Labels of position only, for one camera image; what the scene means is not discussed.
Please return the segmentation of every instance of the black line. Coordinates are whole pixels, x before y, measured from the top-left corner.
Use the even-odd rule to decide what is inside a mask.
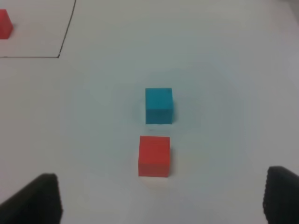
[[[67,33],[68,33],[69,28],[70,28],[70,25],[71,25],[71,21],[72,21],[72,19],[73,19],[73,15],[74,15],[74,12],[75,12],[76,3],[77,3],[77,0],[75,0],[75,2],[74,2],[73,10],[72,10],[72,12],[71,12],[70,21],[69,21],[69,24],[67,25],[66,32],[65,32],[65,35],[64,35],[64,40],[62,41],[62,45],[61,45],[61,48],[60,48],[60,51],[59,51],[59,54],[58,54],[57,58],[60,57],[62,48],[64,47],[64,42],[65,42]]]
[[[61,51],[62,51],[62,48],[64,47],[64,42],[65,42],[67,33],[68,33],[70,25],[71,25],[71,20],[73,19],[73,15],[74,15],[74,12],[75,12],[76,3],[77,3],[77,0],[74,0],[73,9],[71,11],[71,17],[70,17],[69,23],[67,25],[67,28],[66,28],[66,31],[65,31],[65,35],[64,35],[64,39],[62,41],[62,44],[61,44],[58,56],[1,56],[0,59],[1,58],[59,58],[60,54],[61,54]]]

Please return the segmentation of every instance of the white surface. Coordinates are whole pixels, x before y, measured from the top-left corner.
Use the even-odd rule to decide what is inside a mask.
[[[79,1],[60,59],[0,60],[0,201],[59,176],[62,224],[265,224],[266,172],[299,173],[299,26],[274,0]],[[145,126],[145,87],[177,118]],[[173,175],[137,177],[140,135]]]
[[[0,57],[57,57],[74,0],[0,0],[14,25]]]

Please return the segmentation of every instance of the table surface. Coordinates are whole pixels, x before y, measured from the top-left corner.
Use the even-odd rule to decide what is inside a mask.
[[[269,166],[299,173],[299,25],[279,0],[78,1],[59,59],[0,60],[0,202],[56,173],[62,224],[266,223]],[[175,121],[144,124],[171,87]],[[140,135],[169,178],[139,178]]]

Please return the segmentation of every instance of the blue cube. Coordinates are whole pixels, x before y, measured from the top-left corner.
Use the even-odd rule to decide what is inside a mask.
[[[172,124],[172,88],[145,89],[145,123]]]

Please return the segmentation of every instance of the red block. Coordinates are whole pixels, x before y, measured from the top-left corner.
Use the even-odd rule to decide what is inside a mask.
[[[0,9],[0,39],[8,39],[13,29],[6,9]]]
[[[170,138],[140,136],[139,176],[168,177],[170,170]]]

